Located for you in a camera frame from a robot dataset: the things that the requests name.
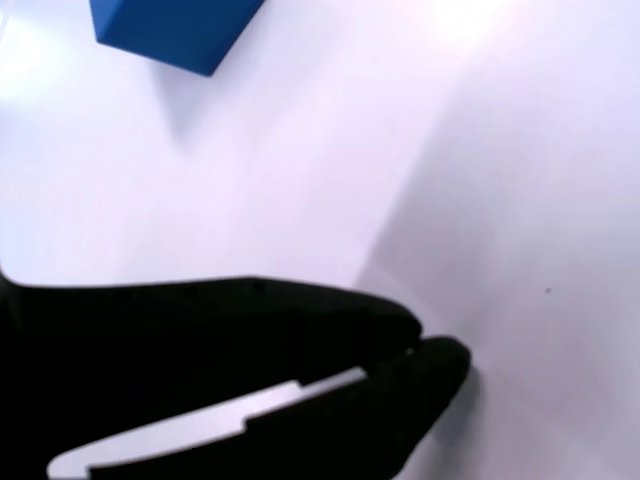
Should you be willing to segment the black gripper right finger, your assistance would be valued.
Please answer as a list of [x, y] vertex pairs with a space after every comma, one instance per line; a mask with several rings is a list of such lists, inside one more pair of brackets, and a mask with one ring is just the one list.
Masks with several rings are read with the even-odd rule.
[[391, 479], [461, 389], [471, 353], [428, 338], [376, 374], [247, 421], [227, 439], [97, 467], [93, 479]]

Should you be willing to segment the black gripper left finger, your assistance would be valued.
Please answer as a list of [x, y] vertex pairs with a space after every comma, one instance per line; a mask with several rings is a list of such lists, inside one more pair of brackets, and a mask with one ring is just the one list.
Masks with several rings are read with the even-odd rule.
[[1, 282], [1, 475], [274, 385], [370, 369], [415, 347], [405, 307], [235, 278], [120, 287]]

